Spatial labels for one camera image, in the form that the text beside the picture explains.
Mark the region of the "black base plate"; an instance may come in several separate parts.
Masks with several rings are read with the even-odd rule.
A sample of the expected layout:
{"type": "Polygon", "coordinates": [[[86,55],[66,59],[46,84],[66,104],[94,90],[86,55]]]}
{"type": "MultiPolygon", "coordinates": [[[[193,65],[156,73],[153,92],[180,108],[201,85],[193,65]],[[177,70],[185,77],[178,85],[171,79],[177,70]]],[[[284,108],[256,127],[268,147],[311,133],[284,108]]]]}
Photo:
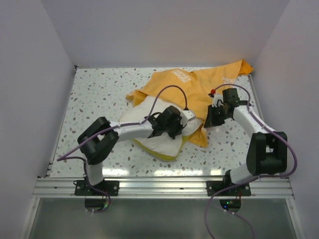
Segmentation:
{"type": "Polygon", "coordinates": [[[235,196],[251,196],[251,189],[249,184],[235,186],[234,184],[224,183],[223,181],[206,181],[206,191],[209,197],[235,197],[235,196]]]}
{"type": "Polygon", "coordinates": [[[120,188],[120,182],[114,180],[104,180],[95,186],[89,186],[86,180],[75,180],[73,184],[75,196],[118,196],[120,188]]]}

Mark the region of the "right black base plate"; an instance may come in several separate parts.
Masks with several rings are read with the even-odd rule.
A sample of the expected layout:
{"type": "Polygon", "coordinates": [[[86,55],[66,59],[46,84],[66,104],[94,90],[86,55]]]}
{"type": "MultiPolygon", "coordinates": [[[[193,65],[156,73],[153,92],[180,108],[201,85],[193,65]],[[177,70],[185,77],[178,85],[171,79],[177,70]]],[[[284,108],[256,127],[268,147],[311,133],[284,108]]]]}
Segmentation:
{"type": "Polygon", "coordinates": [[[206,181],[206,191],[209,197],[235,197],[235,196],[251,196],[251,189],[249,184],[235,186],[234,184],[224,183],[223,181],[206,181]]]}

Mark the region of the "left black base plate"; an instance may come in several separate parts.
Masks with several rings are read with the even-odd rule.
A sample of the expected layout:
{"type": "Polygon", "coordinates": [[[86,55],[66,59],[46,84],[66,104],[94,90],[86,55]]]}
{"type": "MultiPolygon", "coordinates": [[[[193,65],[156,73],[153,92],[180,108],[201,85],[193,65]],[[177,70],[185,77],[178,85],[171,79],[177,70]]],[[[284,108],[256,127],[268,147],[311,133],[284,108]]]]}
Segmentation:
{"type": "Polygon", "coordinates": [[[104,180],[95,186],[89,186],[86,180],[75,180],[73,184],[75,196],[118,196],[120,188],[120,182],[114,180],[104,180]]]}

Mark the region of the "white pillow yellow edge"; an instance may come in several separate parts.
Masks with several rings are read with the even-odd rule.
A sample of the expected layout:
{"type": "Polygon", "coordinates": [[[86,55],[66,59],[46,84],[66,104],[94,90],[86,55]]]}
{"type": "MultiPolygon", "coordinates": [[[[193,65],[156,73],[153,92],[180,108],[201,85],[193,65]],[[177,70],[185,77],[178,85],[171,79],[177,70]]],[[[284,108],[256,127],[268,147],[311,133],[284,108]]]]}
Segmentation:
{"type": "MultiPolygon", "coordinates": [[[[155,97],[147,96],[142,103],[124,112],[119,118],[119,122],[136,122],[143,120],[144,117],[149,114],[154,100],[155,97]]],[[[180,149],[201,125],[202,120],[195,118],[187,124],[182,130],[181,135],[175,139],[170,138],[167,133],[163,133],[161,136],[152,138],[135,138],[133,142],[157,159],[162,161],[174,161],[180,149]]]]}

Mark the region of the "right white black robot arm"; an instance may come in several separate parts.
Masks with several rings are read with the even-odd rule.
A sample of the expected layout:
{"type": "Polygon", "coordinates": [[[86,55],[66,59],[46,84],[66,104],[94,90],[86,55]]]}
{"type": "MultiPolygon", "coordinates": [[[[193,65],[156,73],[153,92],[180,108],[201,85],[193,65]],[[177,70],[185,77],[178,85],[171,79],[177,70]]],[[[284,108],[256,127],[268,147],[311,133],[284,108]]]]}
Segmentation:
{"type": "Polygon", "coordinates": [[[218,94],[211,90],[212,104],[208,106],[205,128],[221,126],[232,119],[240,124],[250,137],[246,163],[229,170],[223,176],[222,190],[226,195],[234,195],[242,182],[254,176],[275,175],[287,169],[287,140],[284,132],[269,128],[260,117],[250,109],[248,100],[241,100],[234,88],[218,94]]]}

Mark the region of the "aluminium mounting rail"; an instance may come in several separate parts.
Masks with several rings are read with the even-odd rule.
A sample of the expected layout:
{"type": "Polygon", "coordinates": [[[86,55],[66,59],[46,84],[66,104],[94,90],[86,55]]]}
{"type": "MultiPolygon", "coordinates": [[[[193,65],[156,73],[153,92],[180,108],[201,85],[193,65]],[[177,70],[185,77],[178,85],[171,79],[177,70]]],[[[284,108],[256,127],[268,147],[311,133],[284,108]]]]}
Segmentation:
{"type": "MultiPolygon", "coordinates": [[[[39,178],[34,198],[74,198],[78,178],[39,178]]],[[[222,181],[221,176],[192,177],[123,177],[106,178],[118,183],[119,199],[206,199],[207,181],[222,181]]],[[[294,194],[288,179],[263,178],[250,183],[248,199],[292,199],[294,194]]]]}

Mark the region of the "orange pillowcase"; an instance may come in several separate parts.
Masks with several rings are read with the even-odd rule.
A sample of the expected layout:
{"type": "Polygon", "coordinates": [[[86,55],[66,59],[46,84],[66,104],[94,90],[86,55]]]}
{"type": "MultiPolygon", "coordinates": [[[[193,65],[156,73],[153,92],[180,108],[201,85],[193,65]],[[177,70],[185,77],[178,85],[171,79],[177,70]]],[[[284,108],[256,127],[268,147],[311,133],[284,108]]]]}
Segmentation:
{"type": "Polygon", "coordinates": [[[179,89],[171,87],[164,90],[159,98],[183,109],[185,107],[184,98],[187,97],[187,107],[195,113],[197,118],[206,121],[208,106],[212,104],[212,98],[208,95],[211,90],[223,84],[234,84],[239,76],[249,75],[253,70],[247,61],[240,60],[191,72],[179,68],[154,72],[146,85],[127,94],[126,99],[137,106],[147,96],[156,97],[164,87],[177,85],[183,89],[185,95],[179,89]]]}

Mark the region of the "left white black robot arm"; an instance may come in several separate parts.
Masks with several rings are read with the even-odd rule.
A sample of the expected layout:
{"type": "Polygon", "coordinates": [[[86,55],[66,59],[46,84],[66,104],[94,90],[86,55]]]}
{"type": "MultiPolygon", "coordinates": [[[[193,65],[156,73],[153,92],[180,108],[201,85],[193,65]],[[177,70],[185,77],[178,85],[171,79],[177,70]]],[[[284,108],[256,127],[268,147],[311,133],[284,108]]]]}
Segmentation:
{"type": "Polygon", "coordinates": [[[95,120],[77,139],[80,151],[86,157],[86,190],[94,196],[102,193],[103,161],[117,142],[153,138],[163,133],[175,139],[181,135],[193,116],[188,108],[180,111],[174,106],[169,106],[161,113],[146,116],[141,122],[112,123],[105,117],[95,120]]]}

